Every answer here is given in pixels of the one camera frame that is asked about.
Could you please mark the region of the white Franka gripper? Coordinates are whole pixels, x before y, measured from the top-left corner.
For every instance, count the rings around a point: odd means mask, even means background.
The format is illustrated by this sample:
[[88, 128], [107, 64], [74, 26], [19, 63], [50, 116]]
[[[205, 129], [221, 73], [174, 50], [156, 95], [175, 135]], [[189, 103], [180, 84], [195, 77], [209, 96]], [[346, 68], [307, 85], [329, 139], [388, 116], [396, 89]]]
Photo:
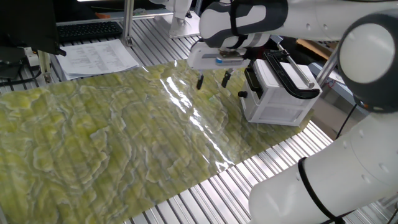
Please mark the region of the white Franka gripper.
[[243, 56], [246, 49], [223, 50], [211, 48], [205, 42], [196, 42], [192, 45], [190, 54], [187, 59], [189, 67], [198, 70], [199, 76], [196, 88], [201, 89], [204, 75], [203, 70], [228, 69], [224, 73], [221, 86], [226, 88], [229, 79], [233, 73], [233, 69], [247, 67], [250, 59], [244, 59]]

